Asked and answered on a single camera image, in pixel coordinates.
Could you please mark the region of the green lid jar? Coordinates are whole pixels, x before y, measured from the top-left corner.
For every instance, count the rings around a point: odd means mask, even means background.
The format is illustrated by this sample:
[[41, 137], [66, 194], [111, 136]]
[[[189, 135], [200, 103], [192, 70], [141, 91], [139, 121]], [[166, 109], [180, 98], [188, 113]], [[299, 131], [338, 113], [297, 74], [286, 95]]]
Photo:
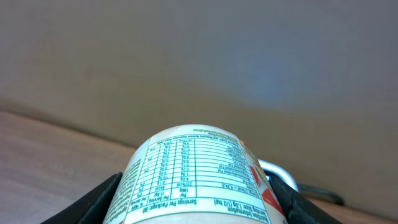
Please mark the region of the green lid jar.
[[202, 124], [161, 131], [132, 155], [105, 223], [286, 223], [258, 159]]

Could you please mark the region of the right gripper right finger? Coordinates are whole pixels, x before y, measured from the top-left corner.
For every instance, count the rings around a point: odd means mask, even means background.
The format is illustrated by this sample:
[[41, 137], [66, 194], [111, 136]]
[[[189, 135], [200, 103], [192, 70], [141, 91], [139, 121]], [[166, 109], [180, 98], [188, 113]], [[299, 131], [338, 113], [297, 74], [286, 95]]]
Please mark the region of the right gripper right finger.
[[270, 176], [269, 181], [288, 224], [341, 224], [337, 219], [301, 196], [278, 176]]

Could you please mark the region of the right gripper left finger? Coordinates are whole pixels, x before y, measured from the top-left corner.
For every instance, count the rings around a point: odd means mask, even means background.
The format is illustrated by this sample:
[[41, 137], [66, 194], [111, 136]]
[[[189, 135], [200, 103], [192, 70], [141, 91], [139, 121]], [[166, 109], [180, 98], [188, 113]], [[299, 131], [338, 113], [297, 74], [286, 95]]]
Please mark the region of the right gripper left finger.
[[102, 224], [123, 173], [118, 172], [41, 224]]

